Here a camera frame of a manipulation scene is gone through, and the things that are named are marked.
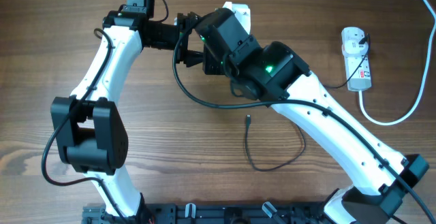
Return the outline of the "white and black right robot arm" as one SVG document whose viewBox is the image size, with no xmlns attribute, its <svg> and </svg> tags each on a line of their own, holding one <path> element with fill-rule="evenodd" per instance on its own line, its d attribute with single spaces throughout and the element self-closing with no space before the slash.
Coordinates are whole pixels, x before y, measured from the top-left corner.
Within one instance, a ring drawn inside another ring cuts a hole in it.
<svg viewBox="0 0 436 224">
<path fill-rule="evenodd" d="M 420 155 L 402 155 L 376 138 L 328 93 L 288 46 L 260 46 L 226 8 L 195 30 L 224 74 L 249 99 L 270 106 L 308 133 L 346 172 L 352 185 L 326 202 L 334 223 L 386 223 L 429 168 Z"/>
</svg>

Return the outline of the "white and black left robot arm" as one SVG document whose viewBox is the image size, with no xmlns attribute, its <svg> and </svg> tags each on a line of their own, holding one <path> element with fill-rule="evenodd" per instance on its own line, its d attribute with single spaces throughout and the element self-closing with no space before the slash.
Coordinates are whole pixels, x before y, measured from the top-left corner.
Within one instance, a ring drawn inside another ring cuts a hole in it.
<svg viewBox="0 0 436 224">
<path fill-rule="evenodd" d="M 95 29 L 101 44 L 90 68 L 69 97 L 55 97 L 50 113 L 54 127 L 42 155 L 42 175 L 52 185 L 66 187 L 48 175 L 52 144 L 59 158 L 84 176 L 72 185 L 91 181 L 105 203 L 101 215 L 109 223 L 152 223 L 153 213 L 131 181 L 125 160 L 129 139 L 117 104 L 133 62 L 144 48 L 178 50 L 176 59 L 194 53 L 181 38 L 190 34 L 200 16 L 178 15 L 175 24 L 154 20 L 155 0 L 127 0 Z"/>
</svg>

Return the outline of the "white USB charger plug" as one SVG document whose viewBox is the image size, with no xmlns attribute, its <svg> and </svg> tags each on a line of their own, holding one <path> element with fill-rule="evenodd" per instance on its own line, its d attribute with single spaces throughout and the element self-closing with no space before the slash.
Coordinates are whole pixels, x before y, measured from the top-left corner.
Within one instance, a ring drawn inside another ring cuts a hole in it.
<svg viewBox="0 0 436 224">
<path fill-rule="evenodd" d="M 349 39 L 342 45 L 342 53 L 344 57 L 357 57 L 367 53 L 369 44 L 367 38 L 362 39 Z"/>
</svg>

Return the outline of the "white power strip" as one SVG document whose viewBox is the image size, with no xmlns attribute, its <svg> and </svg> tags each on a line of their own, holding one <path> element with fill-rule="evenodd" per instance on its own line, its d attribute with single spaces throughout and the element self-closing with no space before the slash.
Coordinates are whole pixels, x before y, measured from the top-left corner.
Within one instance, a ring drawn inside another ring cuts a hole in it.
<svg viewBox="0 0 436 224">
<path fill-rule="evenodd" d="M 358 27 L 346 27 L 341 32 L 342 45 L 349 39 L 366 37 L 369 49 L 367 53 L 357 57 L 344 57 L 346 85 L 349 91 L 358 92 L 371 88 L 371 71 L 369 67 L 369 50 L 371 40 L 368 34 Z"/>
</svg>

